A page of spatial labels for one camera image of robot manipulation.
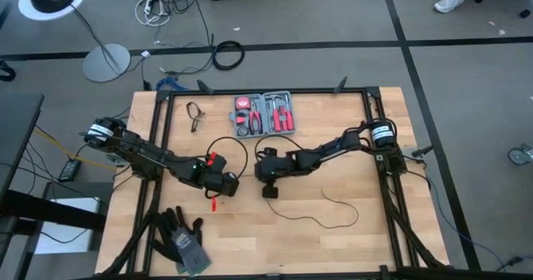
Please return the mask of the grey plastic tool case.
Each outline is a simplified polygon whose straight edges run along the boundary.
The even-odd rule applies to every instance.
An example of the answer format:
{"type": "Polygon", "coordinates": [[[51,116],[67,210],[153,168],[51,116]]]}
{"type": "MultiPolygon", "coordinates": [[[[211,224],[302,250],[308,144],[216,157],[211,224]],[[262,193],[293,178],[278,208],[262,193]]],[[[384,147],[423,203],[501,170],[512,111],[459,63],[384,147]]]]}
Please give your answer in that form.
{"type": "Polygon", "coordinates": [[[294,126],[295,126],[294,130],[292,131],[281,130],[280,132],[276,132],[274,130],[272,110],[276,108],[280,115],[280,111],[279,111],[280,107],[285,107],[286,109],[286,105],[289,105],[291,111],[293,109],[291,93],[288,91],[249,93],[249,94],[237,95],[233,98],[231,105],[232,105],[232,110],[230,111],[230,120],[232,121],[232,125],[234,127],[234,133],[236,134],[236,136],[237,136],[237,129],[239,127],[246,127],[249,131],[249,112],[250,111],[252,110],[258,111],[262,118],[262,134],[251,135],[249,131],[247,136],[245,137],[237,136],[237,138],[245,139],[245,138],[259,138],[259,137],[268,136],[268,135],[287,135],[287,134],[292,134],[296,131],[296,119],[294,117],[293,117],[294,126]],[[276,100],[276,102],[273,103],[271,100],[265,99],[266,95],[280,95],[286,99],[286,103],[282,103],[279,100],[276,100]],[[239,97],[247,97],[250,99],[251,108],[249,110],[236,110],[235,100],[239,97]],[[237,125],[236,124],[237,115],[245,115],[247,117],[247,121],[242,125],[237,125]]]}

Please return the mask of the clear safety glasses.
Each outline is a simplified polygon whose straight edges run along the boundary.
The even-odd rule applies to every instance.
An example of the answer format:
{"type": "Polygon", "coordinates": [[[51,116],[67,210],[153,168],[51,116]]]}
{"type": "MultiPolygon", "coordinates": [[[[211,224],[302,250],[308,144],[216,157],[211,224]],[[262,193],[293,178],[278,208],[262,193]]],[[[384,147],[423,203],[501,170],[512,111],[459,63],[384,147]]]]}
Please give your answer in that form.
{"type": "Polygon", "coordinates": [[[187,114],[192,120],[191,132],[194,133],[197,130],[198,124],[205,117],[205,113],[199,108],[195,102],[188,102],[186,105],[187,114]]]}

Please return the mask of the grey black work glove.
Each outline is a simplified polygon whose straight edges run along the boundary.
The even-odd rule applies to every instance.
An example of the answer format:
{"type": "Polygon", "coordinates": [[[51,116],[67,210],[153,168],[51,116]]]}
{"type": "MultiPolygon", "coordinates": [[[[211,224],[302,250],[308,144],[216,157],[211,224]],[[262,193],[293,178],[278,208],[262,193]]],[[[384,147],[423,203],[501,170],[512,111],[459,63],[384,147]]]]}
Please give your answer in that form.
{"type": "Polygon", "coordinates": [[[203,219],[198,217],[189,227],[179,206],[174,209],[169,207],[163,216],[172,251],[181,259],[183,268],[191,277],[198,276],[212,263],[202,246],[203,219]]]}
{"type": "Polygon", "coordinates": [[[165,212],[158,213],[154,217],[153,225],[156,230],[158,230],[160,237],[159,240],[155,239],[152,242],[153,249],[166,259],[182,265],[182,257],[172,240],[172,235],[177,230],[178,226],[176,214],[168,208],[165,212]]]}

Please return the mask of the black power adapter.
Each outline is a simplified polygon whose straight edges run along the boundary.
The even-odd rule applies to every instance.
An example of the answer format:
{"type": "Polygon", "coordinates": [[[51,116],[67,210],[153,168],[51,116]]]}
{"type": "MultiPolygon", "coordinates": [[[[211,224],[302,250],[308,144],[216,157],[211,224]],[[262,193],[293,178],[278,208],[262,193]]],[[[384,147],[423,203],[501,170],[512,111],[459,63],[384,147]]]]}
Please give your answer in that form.
{"type": "Polygon", "coordinates": [[[78,159],[69,159],[63,166],[57,180],[60,183],[73,182],[82,166],[82,162],[78,159]]]}

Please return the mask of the floor lamp with round base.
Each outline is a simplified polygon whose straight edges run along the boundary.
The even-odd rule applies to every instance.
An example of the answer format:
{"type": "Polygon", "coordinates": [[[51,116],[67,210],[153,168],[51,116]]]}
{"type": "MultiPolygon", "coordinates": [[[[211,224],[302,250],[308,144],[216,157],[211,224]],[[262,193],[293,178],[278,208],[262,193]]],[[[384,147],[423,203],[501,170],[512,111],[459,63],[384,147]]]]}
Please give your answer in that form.
{"type": "Polygon", "coordinates": [[[97,46],[82,63],[84,77],[95,83],[107,83],[121,77],[131,63],[130,52],[116,43],[105,44],[79,11],[84,0],[18,0],[19,12],[33,21],[48,22],[74,14],[87,29],[97,46]]]}

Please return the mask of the white power strip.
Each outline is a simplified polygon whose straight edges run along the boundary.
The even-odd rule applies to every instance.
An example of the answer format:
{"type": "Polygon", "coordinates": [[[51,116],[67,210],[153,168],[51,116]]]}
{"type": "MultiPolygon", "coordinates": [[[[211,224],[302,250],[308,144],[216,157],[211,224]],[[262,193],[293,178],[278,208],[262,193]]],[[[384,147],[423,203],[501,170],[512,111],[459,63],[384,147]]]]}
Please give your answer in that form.
{"type": "Polygon", "coordinates": [[[152,28],[165,25],[171,18],[162,0],[139,0],[134,7],[134,15],[141,25],[152,28]]]}

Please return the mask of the black desk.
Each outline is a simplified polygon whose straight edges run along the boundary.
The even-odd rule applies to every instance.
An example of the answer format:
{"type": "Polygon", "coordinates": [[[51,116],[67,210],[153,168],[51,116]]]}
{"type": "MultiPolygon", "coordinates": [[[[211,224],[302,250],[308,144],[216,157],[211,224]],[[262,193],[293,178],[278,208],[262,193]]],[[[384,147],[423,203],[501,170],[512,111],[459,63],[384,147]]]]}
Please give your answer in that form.
{"type": "Polygon", "coordinates": [[[15,229],[25,223],[44,221],[102,231],[106,217],[11,190],[9,187],[41,111],[41,94],[0,93],[0,226],[15,229]]]}

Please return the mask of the grey caster wheel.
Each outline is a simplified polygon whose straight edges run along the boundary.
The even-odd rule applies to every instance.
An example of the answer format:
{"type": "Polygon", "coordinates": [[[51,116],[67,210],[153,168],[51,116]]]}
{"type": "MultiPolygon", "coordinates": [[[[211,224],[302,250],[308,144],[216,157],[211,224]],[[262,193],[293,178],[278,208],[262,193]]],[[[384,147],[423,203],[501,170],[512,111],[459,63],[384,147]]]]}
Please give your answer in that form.
{"type": "Polygon", "coordinates": [[[533,163],[533,147],[523,143],[519,147],[512,148],[507,156],[515,165],[533,163]]]}

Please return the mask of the red-handled pliers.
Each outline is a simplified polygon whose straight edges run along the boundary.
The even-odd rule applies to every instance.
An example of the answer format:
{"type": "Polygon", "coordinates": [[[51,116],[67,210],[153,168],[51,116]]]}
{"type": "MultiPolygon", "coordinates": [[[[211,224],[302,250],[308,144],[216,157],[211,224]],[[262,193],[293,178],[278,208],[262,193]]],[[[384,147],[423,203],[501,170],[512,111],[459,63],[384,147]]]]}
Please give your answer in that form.
{"type": "Polygon", "coordinates": [[[258,111],[249,112],[249,131],[251,135],[262,134],[262,118],[258,111]]]}

